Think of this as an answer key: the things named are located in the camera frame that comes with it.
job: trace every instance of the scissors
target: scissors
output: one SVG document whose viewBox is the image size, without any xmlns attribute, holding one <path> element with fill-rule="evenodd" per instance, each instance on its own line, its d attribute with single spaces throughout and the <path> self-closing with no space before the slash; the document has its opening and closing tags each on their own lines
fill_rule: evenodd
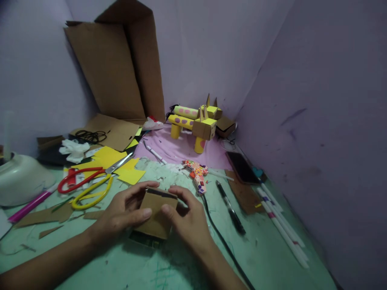
<svg viewBox="0 0 387 290">
<path fill-rule="evenodd" d="M 132 155 L 133 153 L 130 153 L 128 156 L 125 156 L 123 159 L 117 161 L 116 163 L 114 163 L 112 166 L 110 166 L 109 168 L 107 169 L 103 169 L 103 167 L 93 167 L 93 168 L 84 168 L 84 169 L 81 169 L 81 170 L 77 170 L 77 171 L 74 171 L 72 173 L 69 172 L 68 176 L 66 176 L 58 185 L 58 192 L 59 193 L 69 193 L 79 187 L 81 187 L 82 185 L 84 185 L 85 183 L 88 183 L 89 181 L 91 181 L 93 178 L 95 178 L 96 176 L 98 176 L 99 174 L 106 174 L 106 177 L 104 179 L 102 179 L 101 181 L 97 182 L 96 184 L 93 184 L 92 186 L 90 186 L 88 189 L 86 189 L 85 191 L 83 191 L 80 195 L 78 195 L 76 198 L 73 199 L 72 201 L 72 206 L 74 209 L 77 209 L 77 210 L 83 210 L 83 209 L 88 209 L 88 208 L 91 208 L 92 206 L 95 206 L 97 203 L 99 203 L 105 196 L 106 194 L 109 192 L 110 190 L 110 187 L 112 186 L 112 182 L 113 182 L 113 176 L 112 176 L 112 173 L 117 169 L 117 168 L 120 168 L 122 165 L 124 165 L 125 163 L 127 163 L 130 159 L 132 159 Z M 82 173 L 82 172 L 86 172 L 86 171 L 95 171 L 95 173 L 93 173 L 91 176 L 89 176 L 88 178 L 86 178 L 85 180 L 83 180 L 82 182 L 78 183 L 77 185 L 67 189 L 67 190 L 63 190 L 63 185 L 71 178 L 74 178 L 77 174 L 79 173 Z M 91 203 L 88 203 L 86 205 L 78 205 L 78 201 L 84 197 L 86 194 L 88 194 L 90 191 L 94 190 L 95 188 L 99 187 L 100 185 L 104 184 L 105 181 L 109 180 L 108 182 L 108 186 L 106 187 L 106 190 L 101 194 L 101 196 L 99 198 L 97 198 L 96 200 L 94 200 L 93 202 Z"/>
</svg>

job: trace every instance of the lavender wall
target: lavender wall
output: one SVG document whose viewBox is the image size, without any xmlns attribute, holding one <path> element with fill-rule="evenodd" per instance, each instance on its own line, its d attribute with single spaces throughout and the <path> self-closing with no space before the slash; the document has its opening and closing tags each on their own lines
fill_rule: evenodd
<svg viewBox="0 0 387 290">
<path fill-rule="evenodd" d="M 69 19 L 64 0 L 0 2 L 0 116 L 15 113 L 12 149 L 18 153 L 37 155 L 36 137 L 66 134 L 96 112 L 67 45 Z"/>
<path fill-rule="evenodd" d="M 237 119 L 344 289 L 387 287 L 386 27 L 382 0 L 296 0 Z"/>
<path fill-rule="evenodd" d="M 165 108 L 211 93 L 235 117 L 294 0 L 141 0 L 154 12 Z M 113 0 L 67 0 L 93 21 Z"/>
</svg>

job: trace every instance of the hand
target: hand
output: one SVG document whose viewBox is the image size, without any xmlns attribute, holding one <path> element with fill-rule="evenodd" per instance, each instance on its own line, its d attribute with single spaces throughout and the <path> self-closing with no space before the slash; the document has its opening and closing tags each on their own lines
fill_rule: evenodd
<svg viewBox="0 0 387 290">
<path fill-rule="evenodd" d="M 208 229 L 203 205 L 187 188 L 171 186 L 168 191 L 177 195 L 188 208 L 184 210 L 181 204 L 178 204 L 176 211 L 165 204 L 161 207 L 162 213 L 171 221 L 175 231 L 195 255 L 201 257 L 208 254 L 216 245 Z"/>
<path fill-rule="evenodd" d="M 117 193 L 103 215 L 85 233 L 96 245 L 108 243 L 124 229 L 142 224 L 152 215 L 150 208 L 138 209 L 147 186 L 158 187 L 156 181 L 139 182 Z"/>
</svg>

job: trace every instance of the white tissue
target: white tissue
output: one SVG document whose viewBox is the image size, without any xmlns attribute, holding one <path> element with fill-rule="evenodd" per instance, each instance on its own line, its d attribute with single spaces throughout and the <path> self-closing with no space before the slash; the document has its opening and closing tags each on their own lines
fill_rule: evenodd
<svg viewBox="0 0 387 290">
<path fill-rule="evenodd" d="M 66 160 L 75 164 L 80 163 L 84 158 L 84 153 L 90 149 L 89 143 L 79 144 L 71 140 L 63 140 L 64 147 L 59 148 L 61 154 L 70 154 Z"/>
</svg>

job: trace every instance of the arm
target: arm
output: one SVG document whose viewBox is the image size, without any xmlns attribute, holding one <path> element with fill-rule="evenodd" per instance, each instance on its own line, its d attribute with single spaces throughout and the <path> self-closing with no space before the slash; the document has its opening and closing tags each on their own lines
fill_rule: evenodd
<svg viewBox="0 0 387 290">
<path fill-rule="evenodd" d="M 216 289 L 247 290 L 212 239 L 203 205 L 186 188 L 171 186 L 169 192 L 176 194 L 188 206 L 188 212 L 181 216 L 169 205 L 163 205 L 162 212 L 200 260 Z"/>
<path fill-rule="evenodd" d="M 151 216 L 151 209 L 137 209 L 147 186 L 158 187 L 159 183 L 140 182 L 117 193 L 103 215 L 86 231 L 0 275 L 0 289 L 54 289 L 124 229 Z"/>
</svg>

